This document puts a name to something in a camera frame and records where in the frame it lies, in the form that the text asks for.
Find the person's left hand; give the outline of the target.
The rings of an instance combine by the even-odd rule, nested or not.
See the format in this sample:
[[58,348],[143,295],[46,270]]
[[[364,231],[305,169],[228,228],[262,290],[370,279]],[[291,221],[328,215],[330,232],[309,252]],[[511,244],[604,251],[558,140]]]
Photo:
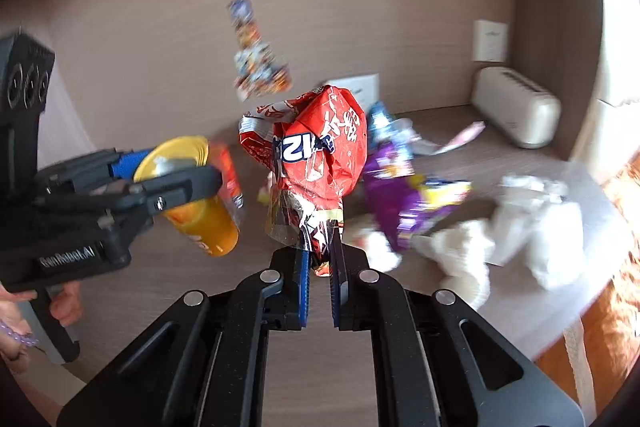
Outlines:
[[80,344],[73,326],[82,314],[80,283],[11,294],[1,287],[1,358],[14,374],[25,373],[30,352],[40,349],[53,364],[76,361]]

